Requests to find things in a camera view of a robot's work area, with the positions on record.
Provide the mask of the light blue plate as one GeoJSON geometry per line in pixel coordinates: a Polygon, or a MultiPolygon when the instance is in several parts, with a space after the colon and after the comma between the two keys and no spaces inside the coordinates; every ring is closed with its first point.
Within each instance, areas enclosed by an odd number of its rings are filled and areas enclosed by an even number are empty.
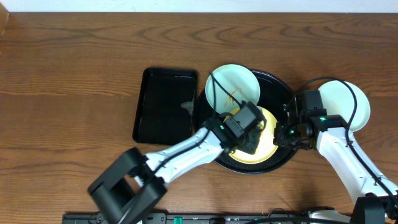
{"type": "MultiPolygon", "coordinates": [[[[369,121],[371,107],[367,96],[356,85],[346,82],[353,90],[357,99],[357,110],[350,126],[352,132],[359,131],[369,121]]],[[[328,115],[341,115],[348,122],[354,110],[354,99],[346,85],[339,81],[324,83],[319,89],[323,107],[328,115]]]]}
{"type": "Polygon", "coordinates": [[[216,112],[221,114],[232,112],[239,108],[238,103],[242,101],[251,101],[255,105],[259,102],[261,89],[255,75],[248,68],[227,64],[220,66],[212,71],[215,80],[231,95],[227,95],[221,87],[215,82],[213,85],[210,75],[205,85],[205,96],[209,105],[214,107],[214,98],[216,98],[216,112]]]}

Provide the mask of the yellow plate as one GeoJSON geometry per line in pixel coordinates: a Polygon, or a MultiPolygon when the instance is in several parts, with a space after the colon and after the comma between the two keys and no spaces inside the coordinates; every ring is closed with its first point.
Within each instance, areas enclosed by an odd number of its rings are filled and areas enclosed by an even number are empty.
{"type": "Polygon", "coordinates": [[[236,150],[235,153],[229,153],[229,157],[235,161],[243,164],[258,164],[269,159],[277,150],[277,146],[274,145],[274,128],[276,127],[277,120],[272,113],[265,108],[258,106],[262,110],[263,115],[267,121],[265,130],[261,133],[259,138],[259,144],[254,154],[248,154],[246,152],[236,150]]]}

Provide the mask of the black round tray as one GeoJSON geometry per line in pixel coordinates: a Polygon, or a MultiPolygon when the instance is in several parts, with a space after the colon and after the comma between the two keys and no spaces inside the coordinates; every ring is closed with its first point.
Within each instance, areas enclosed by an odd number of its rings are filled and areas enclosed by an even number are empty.
{"type": "MultiPolygon", "coordinates": [[[[257,105],[270,111],[272,115],[275,116],[276,120],[287,121],[284,104],[288,103],[293,97],[294,93],[292,89],[282,80],[270,73],[254,70],[253,74],[257,78],[261,89],[261,95],[257,105]]],[[[202,91],[195,102],[193,115],[194,130],[198,130],[203,122],[210,118],[212,114],[213,109],[206,100],[205,91],[202,91]]],[[[237,173],[263,174],[282,167],[293,158],[295,154],[295,150],[288,147],[281,147],[276,149],[276,152],[273,153],[270,158],[257,164],[238,162],[227,154],[220,155],[215,162],[225,169],[237,173]]]]}

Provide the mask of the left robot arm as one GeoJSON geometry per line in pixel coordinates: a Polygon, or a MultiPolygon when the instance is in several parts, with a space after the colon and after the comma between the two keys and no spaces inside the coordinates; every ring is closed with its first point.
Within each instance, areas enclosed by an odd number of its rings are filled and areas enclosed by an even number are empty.
{"type": "Polygon", "coordinates": [[[89,187],[88,193],[108,223],[138,223],[186,172],[230,152],[240,141],[228,125],[209,119],[188,139],[158,152],[122,153],[89,187]]]}

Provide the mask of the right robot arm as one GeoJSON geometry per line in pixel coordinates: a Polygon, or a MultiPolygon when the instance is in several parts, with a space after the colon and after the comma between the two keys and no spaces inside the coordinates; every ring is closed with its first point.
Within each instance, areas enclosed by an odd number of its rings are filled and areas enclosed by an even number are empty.
{"type": "Polygon", "coordinates": [[[295,95],[284,110],[288,118],[276,124],[274,144],[314,149],[330,163],[354,202],[350,223],[397,220],[397,184],[373,164],[341,115],[328,115],[319,96],[295,95]]]}

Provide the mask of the soap foam patch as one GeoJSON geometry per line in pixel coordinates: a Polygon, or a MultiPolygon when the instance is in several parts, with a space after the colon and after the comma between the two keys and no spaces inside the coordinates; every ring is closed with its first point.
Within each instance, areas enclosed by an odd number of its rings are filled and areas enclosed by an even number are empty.
{"type": "Polygon", "coordinates": [[[187,110],[188,113],[192,116],[194,112],[194,102],[193,101],[186,101],[180,104],[180,107],[187,110]]]}

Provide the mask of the black rectangular tray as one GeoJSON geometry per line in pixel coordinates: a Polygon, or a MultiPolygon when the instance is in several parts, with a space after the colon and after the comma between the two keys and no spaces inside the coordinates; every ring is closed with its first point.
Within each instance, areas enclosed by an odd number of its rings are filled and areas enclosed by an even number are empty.
{"type": "Polygon", "coordinates": [[[174,145],[192,135],[193,115],[180,107],[197,98],[194,70],[144,70],[132,138],[146,144],[174,145]]]}

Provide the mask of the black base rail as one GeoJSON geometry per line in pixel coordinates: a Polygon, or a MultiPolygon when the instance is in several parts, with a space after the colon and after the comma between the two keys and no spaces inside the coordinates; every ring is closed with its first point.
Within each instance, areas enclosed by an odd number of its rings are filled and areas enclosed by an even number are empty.
{"type": "MultiPolygon", "coordinates": [[[[305,215],[274,213],[273,215],[184,215],[166,213],[150,213],[139,223],[142,224],[241,224],[262,218],[276,217],[305,217],[305,215]]],[[[107,224],[108,221],[101,213],[66,213],[62,217],[62,224],[107,224]]]]}

